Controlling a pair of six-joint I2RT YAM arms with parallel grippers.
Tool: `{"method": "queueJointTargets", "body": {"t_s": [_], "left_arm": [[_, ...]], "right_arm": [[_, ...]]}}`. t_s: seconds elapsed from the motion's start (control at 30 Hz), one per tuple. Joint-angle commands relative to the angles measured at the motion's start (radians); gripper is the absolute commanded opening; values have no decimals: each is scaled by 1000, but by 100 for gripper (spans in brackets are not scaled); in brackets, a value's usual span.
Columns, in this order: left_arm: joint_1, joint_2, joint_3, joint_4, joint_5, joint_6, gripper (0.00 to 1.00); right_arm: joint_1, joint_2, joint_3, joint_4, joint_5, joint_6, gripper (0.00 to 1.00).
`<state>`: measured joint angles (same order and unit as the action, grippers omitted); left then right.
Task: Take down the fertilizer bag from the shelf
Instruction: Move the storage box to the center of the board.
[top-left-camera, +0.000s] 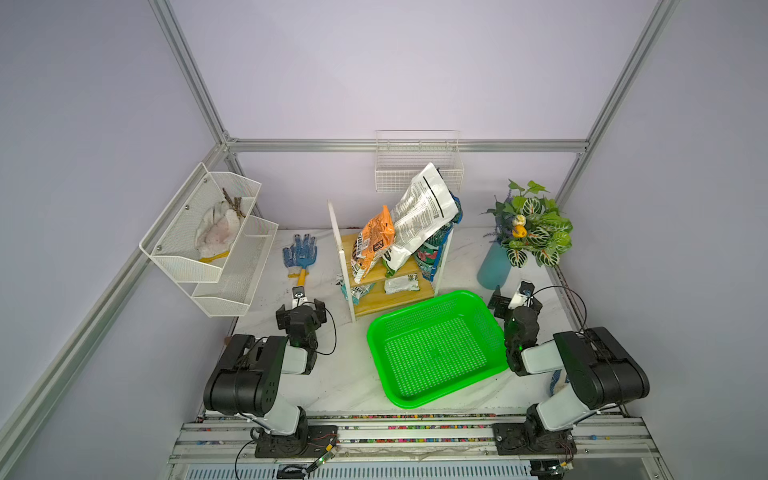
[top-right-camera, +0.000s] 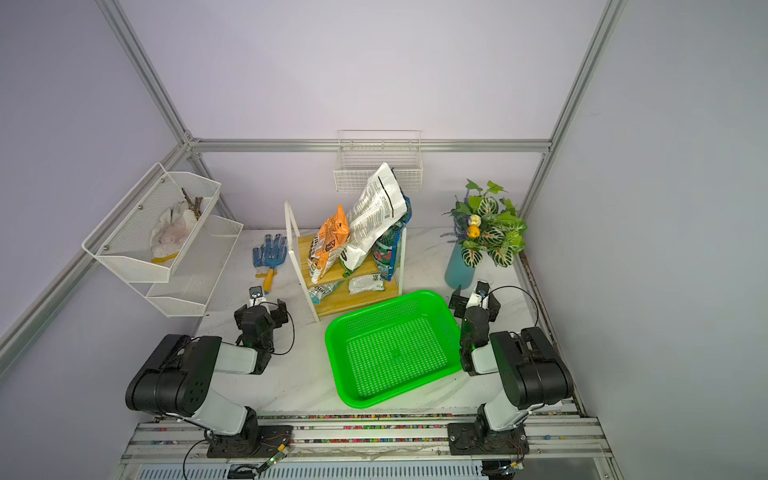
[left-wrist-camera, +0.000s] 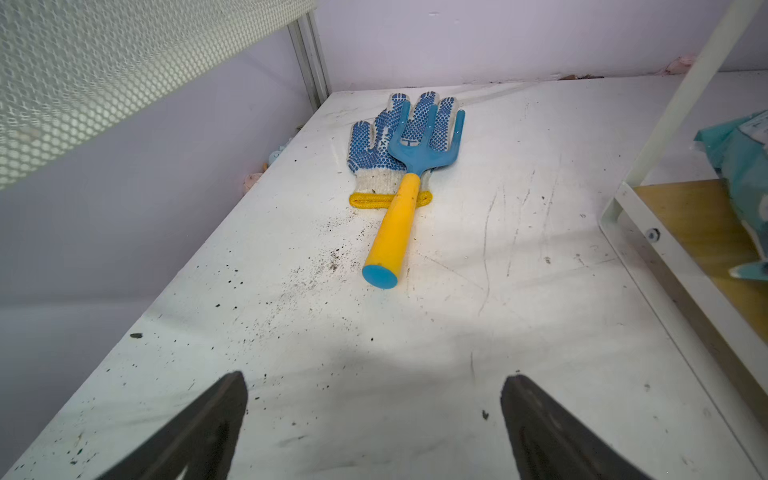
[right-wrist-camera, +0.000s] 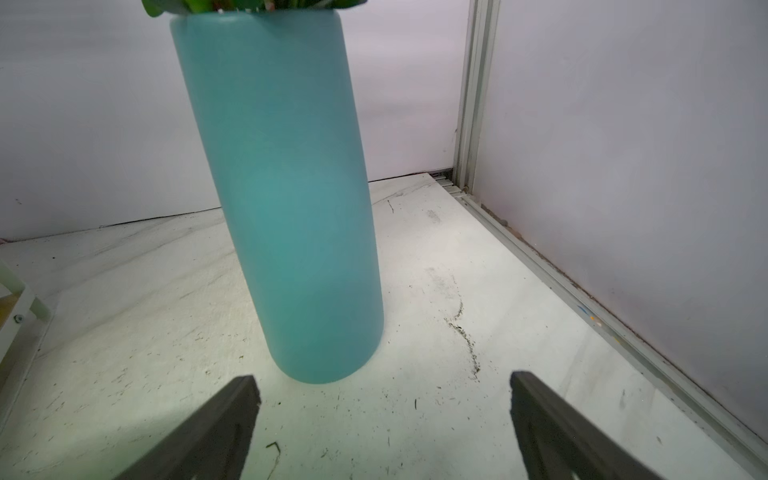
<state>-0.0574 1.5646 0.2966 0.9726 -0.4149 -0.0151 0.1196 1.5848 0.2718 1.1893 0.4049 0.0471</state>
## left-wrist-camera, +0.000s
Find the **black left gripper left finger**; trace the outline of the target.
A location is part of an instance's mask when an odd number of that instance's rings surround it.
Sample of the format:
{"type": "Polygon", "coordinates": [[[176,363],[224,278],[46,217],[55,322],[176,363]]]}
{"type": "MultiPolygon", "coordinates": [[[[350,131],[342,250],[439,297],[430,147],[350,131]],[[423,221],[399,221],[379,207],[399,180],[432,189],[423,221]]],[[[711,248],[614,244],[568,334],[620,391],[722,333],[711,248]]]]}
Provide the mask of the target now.
{"type": "Polygon", "coordinates": [[[225,479],[246,412],[243,374],[222,376],[102,479],[225,479]]]}

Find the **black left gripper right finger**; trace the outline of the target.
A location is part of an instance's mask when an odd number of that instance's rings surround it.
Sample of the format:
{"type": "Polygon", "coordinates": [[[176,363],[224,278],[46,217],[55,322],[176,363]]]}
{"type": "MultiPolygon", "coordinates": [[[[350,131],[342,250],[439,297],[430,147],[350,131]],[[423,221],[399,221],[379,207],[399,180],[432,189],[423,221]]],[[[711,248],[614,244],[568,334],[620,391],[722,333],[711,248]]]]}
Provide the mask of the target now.
{"type": "Polygon", "coordinates": [[[646,479],[525,375],[506,378],[500,405],[522,479],[646,479]]]}

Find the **teal white fertilizer bag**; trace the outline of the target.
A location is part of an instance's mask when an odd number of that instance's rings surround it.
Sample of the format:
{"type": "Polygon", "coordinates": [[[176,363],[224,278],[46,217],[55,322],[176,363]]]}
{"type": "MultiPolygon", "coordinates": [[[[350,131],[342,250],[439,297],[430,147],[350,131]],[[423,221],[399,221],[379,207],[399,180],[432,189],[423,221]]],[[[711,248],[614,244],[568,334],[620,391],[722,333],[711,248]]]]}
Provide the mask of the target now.
{"type": "Polygon", "coordinates": [[[723,180],[736,217],[751,238],[759,259],[735,266],[738,279],[767,280],[767,112],[699,130],[694,137],[723,180]]]}

